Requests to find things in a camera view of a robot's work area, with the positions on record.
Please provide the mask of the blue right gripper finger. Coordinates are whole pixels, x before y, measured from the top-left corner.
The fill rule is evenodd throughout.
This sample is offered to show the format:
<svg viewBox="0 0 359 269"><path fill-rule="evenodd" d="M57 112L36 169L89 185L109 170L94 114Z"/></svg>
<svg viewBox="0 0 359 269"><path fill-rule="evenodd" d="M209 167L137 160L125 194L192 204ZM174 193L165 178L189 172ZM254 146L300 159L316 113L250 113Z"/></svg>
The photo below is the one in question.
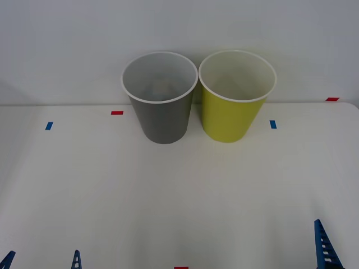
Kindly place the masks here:
<svg viewBox="0 0 359 269"><path fill-rule="evenodd" d="M344 269L319 219L314 222L317 269Z"/></svg>

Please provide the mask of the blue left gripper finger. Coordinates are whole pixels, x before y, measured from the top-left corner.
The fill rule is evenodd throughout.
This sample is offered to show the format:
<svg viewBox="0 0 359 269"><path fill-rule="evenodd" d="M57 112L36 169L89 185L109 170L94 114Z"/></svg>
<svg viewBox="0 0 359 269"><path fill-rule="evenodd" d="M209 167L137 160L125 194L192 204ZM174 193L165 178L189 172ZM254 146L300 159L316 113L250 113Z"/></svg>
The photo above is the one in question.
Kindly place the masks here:
<svg viewBox="0 0 359 269"><path fill-rule="evenodd" d="M0 269L10 269L11 263L15 257L16 252L10 251L5 258L0 262Z"/></svg>
<svg viewBox="0 0 359 269"><path fill-rule="evenodd" d="M75 250L72 260L71 269L82 269L80 251Z"/></svg>

